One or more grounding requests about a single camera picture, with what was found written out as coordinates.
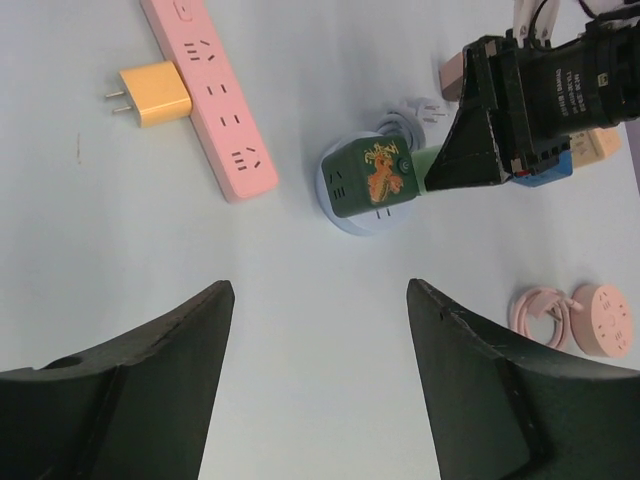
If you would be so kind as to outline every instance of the power strip socket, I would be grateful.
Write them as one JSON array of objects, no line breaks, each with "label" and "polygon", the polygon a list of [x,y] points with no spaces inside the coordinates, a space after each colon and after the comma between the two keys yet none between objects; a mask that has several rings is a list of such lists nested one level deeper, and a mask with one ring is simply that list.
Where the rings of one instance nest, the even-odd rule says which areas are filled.
[{"label": "power strip socket", "polygon": [[182,75],[191,120],[229,202],[276,187],[278,173],[204,0],[141,0],[160,49]]}]

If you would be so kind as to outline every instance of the light blue round base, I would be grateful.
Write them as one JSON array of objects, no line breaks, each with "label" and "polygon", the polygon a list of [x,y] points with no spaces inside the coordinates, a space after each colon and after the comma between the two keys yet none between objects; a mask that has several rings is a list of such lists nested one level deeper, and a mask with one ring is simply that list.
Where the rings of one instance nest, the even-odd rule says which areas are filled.
[{"label": "light blue round base", "polygon": [[[331,147],[322,157],[322,161],[331,155],[336,150],[339,150],[348,143],[357,140],[358,138],[380,137],[381,135],[376,132],[359,132],[353,135],[349,135],[343,138],[336,145]],[[329,192],[327,185],[324,181],[324,175],[322,174],[322,161],[318,167],[316,173],[316,195],[320,206],[331,222],[339,229],[350,233],[352,235],[358,235],[361,237],[370,237],[377,235],[378,233],[386,232],[392,228],[397,227],[400,223],[405,221],[410,215],[413,208],[412,202],[403,203],[402,205],[396,205],[382,210],[363,213],[355,215],[349,218],[340,218],[333,213],[331,208],[331,201],[329,200]]]}]

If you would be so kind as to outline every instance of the beige object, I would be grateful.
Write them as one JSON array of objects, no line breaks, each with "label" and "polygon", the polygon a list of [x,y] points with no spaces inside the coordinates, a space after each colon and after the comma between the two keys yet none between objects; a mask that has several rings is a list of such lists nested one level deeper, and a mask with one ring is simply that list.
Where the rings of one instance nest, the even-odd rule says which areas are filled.
[{"label": "beige object", "polygon": [[571,135],[573,168],[584,167],[609,158],[622,148],[622,140],[615,128],[596,128]]},{"label": "beige object", "polygon": [[462,96],[464,78],[464,57],[459,53],[440,67],[440,88],[442,97],[449,102],[458,102]]}]

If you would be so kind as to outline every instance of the small pink object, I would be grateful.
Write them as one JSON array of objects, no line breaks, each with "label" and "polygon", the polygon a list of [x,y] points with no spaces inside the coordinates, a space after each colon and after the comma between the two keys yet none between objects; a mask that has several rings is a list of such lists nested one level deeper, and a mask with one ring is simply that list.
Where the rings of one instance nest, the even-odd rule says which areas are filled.
[{"label": "small pink object", "polygon": [[596,357],[624,357],[633,343],[633,319],[624,295],[613,285],[584,285],[573,294],[584,306],[571,315],[580,348]]},{"label": "small pink object", "polygon": [[141,0],[167,60],[184,81],[191,120],[229,202],[278,184],[278,174],[203,0]]},{"label": "small pink object", "polygon": [[570,330],[587,355],[623,357],[633,343],[633,318],[624,295],[612,285],[584,285],[569,298],[547,287],[527,291],[511,310],[511,329],[534,340],[528,316],[556,321],[548,347],[564,350]]}]

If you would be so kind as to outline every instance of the pink cable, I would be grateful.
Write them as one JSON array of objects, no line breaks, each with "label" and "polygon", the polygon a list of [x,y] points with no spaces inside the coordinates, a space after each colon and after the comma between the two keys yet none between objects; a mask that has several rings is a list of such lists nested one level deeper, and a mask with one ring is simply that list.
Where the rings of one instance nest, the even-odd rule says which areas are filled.
[{"label": "pink cable", "polygon": [[532,288],[522,295],[511,309],[511,329],[530,340],[535,340],[529,330],[527,317],[531,315],[540,319],[544,315],[550,315],[555,320],[555,328],[547,346],[564,350],[571,329],[572,309],[580,312],[583,307],[561,290],[547,287]]}]

